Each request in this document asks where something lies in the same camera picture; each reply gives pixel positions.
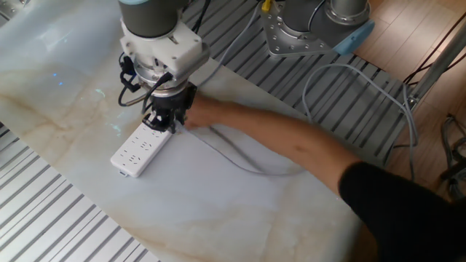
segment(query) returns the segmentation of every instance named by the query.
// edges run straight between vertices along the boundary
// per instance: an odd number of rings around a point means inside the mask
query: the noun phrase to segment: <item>white marble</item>
[[[121,35],[117,0],[32,1],[0,29],[0,121],[164,262],[342,260],[360,222],[309,173],[247,174],[184,133],[138,179],[118,175],[109,159],[142,118],[139,106],[117,104]],[[225,68],[201,91],[299,116]],[[298,168],[219,128],[268,170]],[[248,166],[207,130],[197,132]]]

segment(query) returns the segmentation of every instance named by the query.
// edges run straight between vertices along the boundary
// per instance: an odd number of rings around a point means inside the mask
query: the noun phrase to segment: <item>forearm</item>
[[[335,194],[343,172],[359,159],[318,127],[270,111],[222,103],[218,123],[243,131],[307,169]]]

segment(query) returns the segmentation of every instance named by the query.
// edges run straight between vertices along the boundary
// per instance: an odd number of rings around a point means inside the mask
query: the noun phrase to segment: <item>white power strip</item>
[[[154,131],[141,123],[110,161],[120,174],[137,178],[171,136],[171,132]]]

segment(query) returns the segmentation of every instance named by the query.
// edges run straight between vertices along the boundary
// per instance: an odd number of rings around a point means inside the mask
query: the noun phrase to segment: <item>wooden floor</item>
[[[433,51],[446,32],[466,12],[466,0],[370,0],[376,27],[357,55],[399,79],[405,79]],[[443,51],[448,41],[431,61]],[[447,113],[466,123],[466,60],[446,72],[423,97],[414,112],[420,134],[415,149],[416,182],[448,199],[446,184],[439,175],[446,169],[441,143],[441,125]],[[452,128],[453,143],[461,137]],[[404,130],[399,144],[409,142]],[[409,177],[408,149],[395,149],[387,167],[390,172]],[[376,244],[363,227],[352,261],[376,261]]]

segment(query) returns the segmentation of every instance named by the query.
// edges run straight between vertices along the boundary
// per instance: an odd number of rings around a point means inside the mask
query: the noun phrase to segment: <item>human hand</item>
[[[205,97],[197,93],[191,109],[186,112],[185,128],[188,130],[198,127],[208,127],[220,121],[225,110],[225,102]]]

